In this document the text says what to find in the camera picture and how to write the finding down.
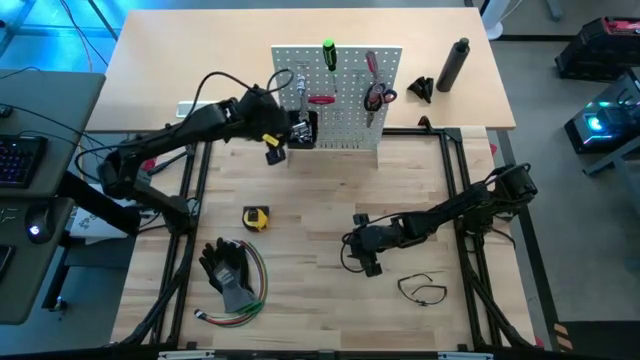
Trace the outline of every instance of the black glove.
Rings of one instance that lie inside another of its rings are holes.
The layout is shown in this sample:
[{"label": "black glove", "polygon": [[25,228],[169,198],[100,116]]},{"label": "black glove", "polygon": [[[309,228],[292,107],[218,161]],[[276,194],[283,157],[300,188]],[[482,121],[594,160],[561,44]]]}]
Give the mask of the black glove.
[{"label": "black glove", "polygon": [[224,298],[225,312],[238,312],[257,301],[249,285],[249,264],[242,245],[218,238],[216,249],[205,244],[199,261],[209,276],[209,284]]}]

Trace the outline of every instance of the wooden table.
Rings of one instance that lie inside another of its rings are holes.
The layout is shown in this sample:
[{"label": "wooden table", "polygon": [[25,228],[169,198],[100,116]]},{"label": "wooden table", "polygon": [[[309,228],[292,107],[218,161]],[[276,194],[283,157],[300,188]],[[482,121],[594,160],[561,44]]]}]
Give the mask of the wooden table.
[{"label": "wooden table", "polygon": [[[462,130],[471,180],[479,181],[494,166],[486,131]],[[196,319],[196,308],[218,314],[224,309],[196,255],[180,344],[197,341],[199,348],[270,350],[453,350],[456,344],[471,344],[451,223],[423,244],[381,254],[384,273],[375,278],[349,273],[339,260],[340,238],[353,228],[354,213],[367,212],[375,218],[428,209],[447,199],[437,138],[383,137],[377,169],[375,157],[365,151],[296,151],[290,154],[288,167],[267,166],[264,152],[264,144],[242,140],[215,144],[196,254],[218,237],[251,241],[268,268],[266,306],[241,328],[225,329]],[[177,163],[154,176],[153,185],[176,194],[181,174]],[[270,206],[268,231],[253,234],[242,226],[245,205]],[[498,225],[508,231],[505,224]],[[168,237],[166,230],[157,230],[138,238],[112,340],[128,335],[155,301]],[[497,303],[520,333],[533,341],[511,243],[490,233],[485,251]],[[442,271],[433,274],[436,284],[448,287],[441,304],[419,307],[398,292],[397,279],[423,271]],[[173,303],[166,313],[164,336]],[[489,339],[484,311],[480,318]]]},{"label": "wooden table", "polygon": [[[327,37],[338,45],[403,47],[399,98],[385,126],[415,126],[427,115],[434,126],[515,127],[476,8],[157,10],[129,12],[87,131],[161,128],[175,121],[179,101],[193,99],[205,74],[221,70],[265,86],[274,72],[271,45],[320,45]],[[451,92],[436,91],[429,105],[405,90],[420,76],[437,80],[461,37],[471,53]],[[243,92],[213,78],[200,99]]]}]

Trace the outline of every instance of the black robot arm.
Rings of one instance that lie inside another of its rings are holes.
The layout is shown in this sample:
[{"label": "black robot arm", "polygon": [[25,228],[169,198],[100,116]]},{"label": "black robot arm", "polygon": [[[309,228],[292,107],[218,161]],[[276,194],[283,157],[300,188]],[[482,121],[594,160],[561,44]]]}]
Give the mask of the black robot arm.
[{"label": "black robot arm", "polygon": [[162,213],[169,232],[184,234],[193,226],[187,200],[168,196],[139,178],[140,166],[148,159],[199,141],[245,138],[267,142],[267,162],[285,159],[279,141],[289,131],[289,120],[270,92],[254,85],[242,99],[235,98],[204,106],[176,124],[124,142],[98,166],[106,195],[132,199]]},{"label": "black robot arm", "polygon": [[[358,227],[343,237],[351,249],[349,257],[358,259],[365,274],[372,277],[382,273],[377,253],[423,243],[440,225],[460,216],[466,232],[485,234],[495,215],[516,215],[538,192],[529,177],[529,168],[528,164],[497,168],[484,181],[471,184],[430,210],[402,212],[374,221],[369,221],[367,214],[356,214],[354,223]],[[495,189],[490,191],[488,185],[492,183]],[[391,225],[371,225],[385,218],[390,218]]]}]

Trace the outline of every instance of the pegboard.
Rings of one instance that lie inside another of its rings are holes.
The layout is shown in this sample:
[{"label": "pegboard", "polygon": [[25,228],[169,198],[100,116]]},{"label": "pegboard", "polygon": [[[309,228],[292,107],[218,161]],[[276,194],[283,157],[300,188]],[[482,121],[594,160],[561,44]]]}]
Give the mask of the pegboard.
[{"label": "pegboard", "polygon": [[[364,96],[373,84],[373,74],[367,67],[365,53],[376,54],[380,80],[387,88],[394,88],[394,82],[402,47],[399,46],[339,46],[336,45],[337,68],[336,84],[338,93],[333,87],[332,75],[327,69],[322,55],[321,45],[274,45],[271,47],[273,66],[276,71],[289,68],[295,73],[291,84],[278,92],[280,105],[286,110],[300,108],[300,96],[296,91],[298,74],[306,77],[305,97],[314,95],[335,96],[336,102],[330,105],[307,104],[308,110],[319,115],[318,139],[316,148],[320,149],[367,149],[375,150],[382,136],[384,121],[389,106],[394,102],[382,105],[375,113],[370,128],[367,127],[367,112],[363,107]],[[288,80],[289,74],[276,77],[278,86]]]}]

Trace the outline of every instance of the cable bundle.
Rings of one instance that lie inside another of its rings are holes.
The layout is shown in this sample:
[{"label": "cable bundle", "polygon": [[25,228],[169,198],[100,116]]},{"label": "cable bundle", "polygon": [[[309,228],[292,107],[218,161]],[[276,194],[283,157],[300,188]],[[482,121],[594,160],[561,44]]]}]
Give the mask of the cable bundle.
[{"label": "cable bundle", "polygon": [[200,309],[196,309],[194,311],[194,315],[201,320],[204,320],[208,323],[218,325],[221,327],[237,327],[242,326],[249,321],[253,320],[253,318],[258,315],[260,310],[264,307],[264,303],[267,300],[267,290],[268,290],[268,279],[267,279],[267,268],[264,264],[264,260],[262,256],[258,253],[258,250],[251,245],[251,243],[246,241],[236,241],[232,240],[235,243],[244,246],[247,249],[247,253],[253,259],[253,263],[256,265],[259,274],[259,283],[258,288],[260,291],[258,292],[258,302],[252,304],[248,307],[245,307],[240,312],[238,312],[236,316],[232,317],[213,317],[205,313]]}]

